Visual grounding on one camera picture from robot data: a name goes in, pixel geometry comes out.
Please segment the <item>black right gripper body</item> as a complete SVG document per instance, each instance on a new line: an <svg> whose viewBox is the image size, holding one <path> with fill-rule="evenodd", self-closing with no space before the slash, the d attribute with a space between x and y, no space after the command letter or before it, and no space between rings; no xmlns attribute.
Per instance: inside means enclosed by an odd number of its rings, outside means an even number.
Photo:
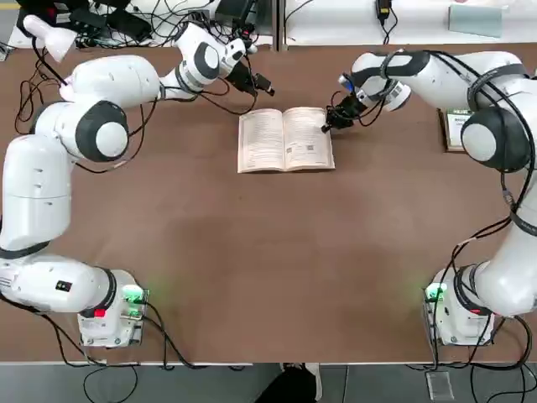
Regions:
<svg viewBox="0 0 537 403"><path fill-rule="evenodd" d="M346 120L357 120L366 111L366 106L354 94L345 96L336 106L336 114Z"/></svg>

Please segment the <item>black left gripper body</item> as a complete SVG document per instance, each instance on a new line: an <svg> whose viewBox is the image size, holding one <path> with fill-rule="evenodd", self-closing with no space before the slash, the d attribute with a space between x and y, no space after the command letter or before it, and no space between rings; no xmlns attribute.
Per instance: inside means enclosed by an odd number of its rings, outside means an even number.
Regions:
<svg viewBox="0 0 537 403"><path fill-rule="evenodd" d="M238 61L229 73L229 83L240 92L255 92L255 82L250 69L241 61Z"/></svg>

